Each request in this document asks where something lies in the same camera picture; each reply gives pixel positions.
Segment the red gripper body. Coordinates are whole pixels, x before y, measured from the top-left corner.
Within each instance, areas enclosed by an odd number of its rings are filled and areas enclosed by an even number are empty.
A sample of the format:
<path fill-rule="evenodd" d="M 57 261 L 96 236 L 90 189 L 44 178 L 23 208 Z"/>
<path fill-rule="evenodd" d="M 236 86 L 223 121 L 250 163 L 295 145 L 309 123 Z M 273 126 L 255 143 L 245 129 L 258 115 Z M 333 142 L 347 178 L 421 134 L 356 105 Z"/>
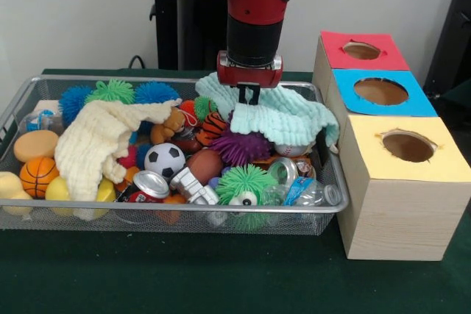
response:
<path fill-rule="evenodd" d="M 217 76 L 221 85 L 258 85 L 261 88 L 275 88 L 282 77 L 283 58 L 276 54 L 273 61 L 262 67 L 244 67 L 233 62 L 226 51 L 217 56 Z"/>

